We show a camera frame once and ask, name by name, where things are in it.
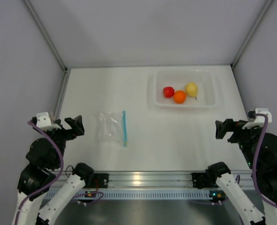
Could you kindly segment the red fake apple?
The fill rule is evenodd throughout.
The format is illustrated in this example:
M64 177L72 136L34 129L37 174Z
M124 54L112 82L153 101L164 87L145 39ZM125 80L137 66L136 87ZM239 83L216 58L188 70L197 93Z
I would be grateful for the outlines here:
M165 98L172 98L174 93L175 93L175 90L171 86L163 88L163 95L164 95Z

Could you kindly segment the orange fake fruit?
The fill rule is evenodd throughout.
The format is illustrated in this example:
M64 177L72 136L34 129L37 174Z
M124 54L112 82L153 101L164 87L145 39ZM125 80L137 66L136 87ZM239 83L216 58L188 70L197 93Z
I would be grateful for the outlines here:
M186 101L187 94L182 90L178 90L173 95L173 100L177 104L183 104Z

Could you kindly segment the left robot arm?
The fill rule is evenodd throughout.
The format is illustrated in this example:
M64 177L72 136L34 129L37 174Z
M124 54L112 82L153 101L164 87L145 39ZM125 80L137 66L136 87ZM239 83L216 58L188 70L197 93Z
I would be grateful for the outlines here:
M85 163L78 163L62 188L46 206L41 206L50 186L64 171L66 142L85 133L81 115L64 121L69 129L63 127L60 119L53 120L47 112L38 113L28 121L42 137L30 145L26 155L29 163L18 181L14 225L53 225L76 193L93 181L94 170Z

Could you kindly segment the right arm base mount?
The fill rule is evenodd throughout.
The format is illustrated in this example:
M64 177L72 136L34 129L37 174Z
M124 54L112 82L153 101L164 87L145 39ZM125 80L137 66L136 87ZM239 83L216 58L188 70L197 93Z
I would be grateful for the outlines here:
M212 183L205 172L191 173L193 187L197 189L211 188Z

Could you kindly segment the clear zip top bag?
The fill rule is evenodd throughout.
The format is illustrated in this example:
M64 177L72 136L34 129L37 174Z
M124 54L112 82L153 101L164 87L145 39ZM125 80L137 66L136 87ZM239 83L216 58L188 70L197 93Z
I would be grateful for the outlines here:
M126 111L99 112L97 114L96 139L100 142L115 142L127 147Z

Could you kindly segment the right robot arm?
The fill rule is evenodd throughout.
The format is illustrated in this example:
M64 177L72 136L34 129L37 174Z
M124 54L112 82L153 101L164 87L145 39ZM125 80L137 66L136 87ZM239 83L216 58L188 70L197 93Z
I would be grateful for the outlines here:
M267 133L269 121L267 114L256 113L251 121L215 122L216 139L223 139L231 132L228 142L238 144L252 170L253 185L264 212L252 204L224 162L208 166L206 177L222 189L245 225L277 225L277 136Z

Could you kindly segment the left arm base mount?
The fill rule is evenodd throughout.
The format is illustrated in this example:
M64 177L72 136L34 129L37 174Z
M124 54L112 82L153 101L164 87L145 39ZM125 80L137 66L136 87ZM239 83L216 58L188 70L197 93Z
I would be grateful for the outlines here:
M108 188L109 174L108 173L95 173L92 176L91 183L87 188Z

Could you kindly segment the yellow fake fruit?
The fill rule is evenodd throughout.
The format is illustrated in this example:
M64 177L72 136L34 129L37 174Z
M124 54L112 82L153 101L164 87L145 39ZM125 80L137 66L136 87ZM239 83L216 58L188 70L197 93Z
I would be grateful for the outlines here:
M194 82L189 82L185 86L185 92L188 96L197 99L198 86Z

